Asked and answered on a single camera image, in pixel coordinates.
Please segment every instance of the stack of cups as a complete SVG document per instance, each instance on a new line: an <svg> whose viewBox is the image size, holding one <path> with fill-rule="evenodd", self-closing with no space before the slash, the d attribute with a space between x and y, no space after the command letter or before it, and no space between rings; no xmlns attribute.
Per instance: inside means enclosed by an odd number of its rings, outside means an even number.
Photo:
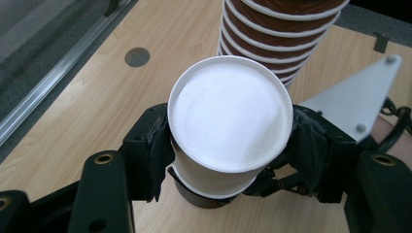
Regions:
<svg viewBox="0 0 412 233"><path fill-rule="evenodd" d="M349 0L223 0L218 55L248 57L288 87Z"/></svg>

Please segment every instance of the screw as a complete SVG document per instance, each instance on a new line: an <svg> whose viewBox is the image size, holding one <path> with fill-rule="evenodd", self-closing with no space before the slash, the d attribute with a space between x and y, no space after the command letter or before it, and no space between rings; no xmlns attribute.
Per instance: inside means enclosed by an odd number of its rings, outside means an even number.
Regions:
<svg viewBox="0 0 412 233"><path fill-rule="evenodd" d="M300 187L297 189L297 191L298 191L300 194L305 194L305 193L306 193L306 188L300 186Z"/></svg>
<svg viewBox="0 0 412 233"><path fill-rule="evenodd" d="M392 64L395 61L396 61L396 57L393 56L393 55L388 56L387 59L386 59L386 62L389 63L389 64Z"/></svg>
<svg viewBox="0 0 412 233"><path fill-rule="evenodd" d="M357 131L358 132L363 133L365 130L366 130L366 125L364 125L362 123L357 124Z"/></svg>

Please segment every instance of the dark circular spot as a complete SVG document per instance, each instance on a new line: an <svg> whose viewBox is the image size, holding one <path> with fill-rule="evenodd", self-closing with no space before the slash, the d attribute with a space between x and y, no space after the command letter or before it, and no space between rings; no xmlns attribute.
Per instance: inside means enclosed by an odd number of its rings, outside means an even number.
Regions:
<svg viewBox="0 0 412 233"><path fill-rule="evenodd" d="M114 157L111 154L100 154L94 158L94 163L96 164L107 164L110 163Z"/></svg>
<svg viewBox="0 0 412 233"><path fill-rule="evenodd" d="M372 156L373 161L384 165L384 166L395 166L396 161L394 161L392 158L387 157L386 155L381 155L381 154L374 154Z"/></svg>
<svg viewBox="0 0 412 233"><path fill-rule="evenodd" d="M124 60L131 67L141 67L148 63L151 54L144 48L135 48L127 52Z"/></svg>

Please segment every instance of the metal rail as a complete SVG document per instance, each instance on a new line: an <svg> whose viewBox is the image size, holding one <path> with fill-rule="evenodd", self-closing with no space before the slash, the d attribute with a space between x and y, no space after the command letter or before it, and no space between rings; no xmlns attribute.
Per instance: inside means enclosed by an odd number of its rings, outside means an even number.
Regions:
<svg viewBox="0 0 412 233"><path fill-rule="evenodd" d="M121 1L119 6L109 16L100 18L81 40L59 60L24 99L0 122L0 147L80 60L105 28L125 11L131 2L131 0Z"/></svg>

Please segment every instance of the cup lid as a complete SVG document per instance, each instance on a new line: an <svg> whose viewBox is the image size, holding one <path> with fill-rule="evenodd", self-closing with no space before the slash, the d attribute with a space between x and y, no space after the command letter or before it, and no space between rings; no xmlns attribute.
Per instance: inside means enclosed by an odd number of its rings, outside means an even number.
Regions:
<svg viewBox="0 0 412 233"><path fill-rule="evenodd" d="M200 61L177 80L169 98L172 135L191 159L218 172L265 166L292 131L292 101L263 65L240 56Z"/></svg>

